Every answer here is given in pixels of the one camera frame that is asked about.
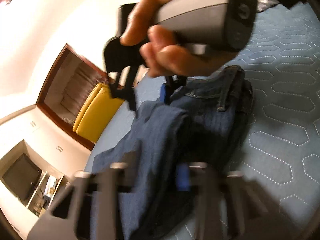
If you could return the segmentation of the person's right hand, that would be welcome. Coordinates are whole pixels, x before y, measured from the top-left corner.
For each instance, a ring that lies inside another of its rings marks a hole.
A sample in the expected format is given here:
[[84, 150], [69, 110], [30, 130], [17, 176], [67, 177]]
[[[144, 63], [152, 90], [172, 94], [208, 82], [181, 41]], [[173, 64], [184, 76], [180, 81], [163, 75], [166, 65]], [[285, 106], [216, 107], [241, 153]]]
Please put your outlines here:
[[174, 34], [160, 25], [151, 26], [154, 14], [171, 0], [140, 0], [127, 19], [127, 27], [120, 38], [124, 46], [134, 46], [148, 37], [140, 54], [149, 67], [150, 77], [159, 76], [210, 76], [238, 54], [217, 51], [208, 59], [192, 55], [179, 46]]

